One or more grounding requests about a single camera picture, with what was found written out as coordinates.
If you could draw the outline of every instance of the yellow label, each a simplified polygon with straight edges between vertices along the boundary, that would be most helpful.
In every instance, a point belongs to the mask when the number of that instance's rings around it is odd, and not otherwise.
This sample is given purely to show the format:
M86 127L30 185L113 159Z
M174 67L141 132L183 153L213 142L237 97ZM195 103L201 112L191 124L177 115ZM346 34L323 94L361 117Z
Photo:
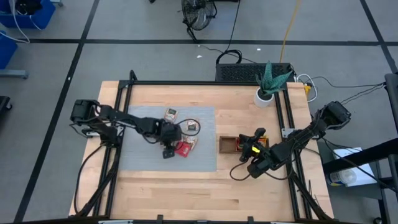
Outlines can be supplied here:
M251 147L251 150L253 150L256 153L260 153L260 149L254 147L254 146Z

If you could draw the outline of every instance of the white container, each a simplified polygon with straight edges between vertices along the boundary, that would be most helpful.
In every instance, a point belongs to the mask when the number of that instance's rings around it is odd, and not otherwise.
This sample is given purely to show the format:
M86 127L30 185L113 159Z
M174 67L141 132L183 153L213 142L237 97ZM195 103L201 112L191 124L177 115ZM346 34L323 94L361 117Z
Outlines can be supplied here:
M258 106L258 107L260 107L260 108L265 108L266 106L268 106L268 104L270 103L270 102L272 102L272 100L274 100L274 94L272 94L272 97L271 97L271 99L269 99L269 100L263 100L263 99L261 99L260 98L260 96L259 96L259 90L260 90L260 88L258 88L257 90L256 90L256 92L254 93L254 104L256 105L256 106Z
M326 175L326 181L331 186L352 184L356 181L356 174L351 169L346 169Z

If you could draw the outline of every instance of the black floor line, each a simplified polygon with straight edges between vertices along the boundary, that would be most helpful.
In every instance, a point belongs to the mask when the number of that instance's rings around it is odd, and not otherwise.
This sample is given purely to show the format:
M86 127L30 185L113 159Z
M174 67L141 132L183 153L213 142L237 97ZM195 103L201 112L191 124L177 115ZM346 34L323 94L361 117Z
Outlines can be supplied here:
M32 197L33 191L34 191L36 183L37 183L37 179L39 178L40 171L42 169L42 166L43 166L43 163L45 160L45 156L47 155L47 151L49 150L51 139L54 134L55 127L57 126L58 119L60 117L61 110L62 110L63 104L65 102L65 98L67 97L69 86L72 82L73 75L75 73L77 64L79 62L81 51L83 50L83 46L84 46L84 40L87 38L88 31L91 27L91 23L93 22L93 18L94 18L96 9L98 7L99 1L100 0L95 0L93 3L93 6L91 7L90 15L88 16L88 19L86 21L86 26L81 35L81 39L80 39L79 45L76 49L75 56L73 57L72 63L70 65L68 75L65 78L65 83L63 84L60 97L57 101L57 105L55 106L54 114L51 117L51 122L49 124L49 128L47 129L47 132L45 133L43 145L40 148L40 152L39 152L39 155L37 156L35 166L30 175L30 179L26 186L21 203L19 204L18 211L15 215L14 223L22 222L24 219L27 207L29 205L30 199Z
M398 72L397 69L397 65L394 61L394 59L391 57L390 51L388 50L388 47L383 39L383 36L380 33L379 28L377 27L376 21L374 20L372 13L369 9L368 4L366 3L365 0L360 0L361 1L361 5L363 7L363 9L365 10L365 14L368 17L368 20L372 26L374 35L376 35L377 40L380 43L381 49L383 51L384 56L386 57L387 63L390 66L390 69L393 73Z
M387 46L398 46L397 41L386 41L385 43Z
M34 44L79 44L80 39L31 39ZM198 44L228 44L229 40L198 40ZM127 40L127 39L85 39L84 44L195 44L192 40ZM241 45L282 45L283 40L232 40ZM332 41L332 40L288 40L286 45L302 46L378 46L378 41ZM386 45L398 45L388 42Z

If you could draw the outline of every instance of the gray floor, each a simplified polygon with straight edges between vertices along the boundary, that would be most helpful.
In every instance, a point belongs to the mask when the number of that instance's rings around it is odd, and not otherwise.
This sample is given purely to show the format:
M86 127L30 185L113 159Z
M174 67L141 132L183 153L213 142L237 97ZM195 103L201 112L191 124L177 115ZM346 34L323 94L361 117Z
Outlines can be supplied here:
M65 7L57 7L47 29L29 30L27 35L33 39L79 39L94 0L63 2ZM384 40L398 42L398 2L366 2ZM282 40L294 4L293 0L243 0L234 40ZM218 17L196 33L199 39L229 39L237 4L217 6ZM152 5L147 0L100 0L87 38L189 39L178 10L179 0L157 0ZM20 37L18 31L5 30ZM303 0L289 40L377 41L359 0ZM232 45L231 49L241 50L255 62L277 62L280 47L248 44ZM12 222L15 217L76 48L77 44L19 44L8 68L28 70L29 79L0 79L0 95L10 96L14 104L0 129L0 223ZM389 51L398 60L398 47L389 47ZM85 139L68 127L76 99L96 99L103 80L127 79L130 69L140 80L214 80L217 56L218 52L194 44L85 44L24 220L68 215L85 148ZM235 61L230 56L222 59L223 63ZM391 72L380 46L288 45L284 61L292 63L297 73L321 75L336 85L379 83ZM315 80L315 84L319 96L310 104L312 112L363 90L335 89L323 80ZM353 101L347 108L353 119L344 129L330 131L329 140L366 148L397 137L384 90ZM379 215L373 199L333 187L330 195L335 216L342 221L371 223ZM396 202L391 207L396 209Z

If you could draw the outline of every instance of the blue bin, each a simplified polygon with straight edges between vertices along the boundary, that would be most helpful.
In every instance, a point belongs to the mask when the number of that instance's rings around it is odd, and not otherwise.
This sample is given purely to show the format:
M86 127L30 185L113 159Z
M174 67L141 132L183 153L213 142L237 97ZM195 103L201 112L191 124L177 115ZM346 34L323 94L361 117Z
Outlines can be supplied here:
M55 6L50 2L50 0L38 0L42 4L43 8L38 10L35 14L32 15L32 19L30 16L18 15L15 17L17 19L18 25L21 29L37 29L34 24L37 25L38 28L44 29L50 22L52 14L55 11ZM16 28L17 25L14 21L14 16L12 15L12 11L9 8L8 0L0 0L0 12L9 12L9 14L0 13L0 23L8 28Z
M0 69L5 69L12 55L17 50L17 44L7 37L0 34Z

